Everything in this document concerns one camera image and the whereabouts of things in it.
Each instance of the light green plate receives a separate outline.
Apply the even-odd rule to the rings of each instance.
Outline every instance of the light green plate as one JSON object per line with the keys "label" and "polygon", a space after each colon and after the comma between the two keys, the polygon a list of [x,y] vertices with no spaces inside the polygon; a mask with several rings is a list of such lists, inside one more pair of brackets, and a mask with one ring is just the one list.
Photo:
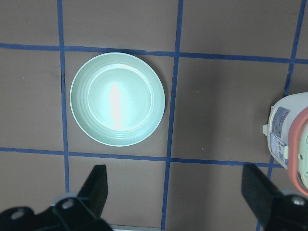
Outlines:
{"label": "light green plate", "polygon": [[106,53],[79,69],[70,104],[76,122],[91,138],[128,146],[155,131],[164,113],[165,95],[157,74],[144,61]]}

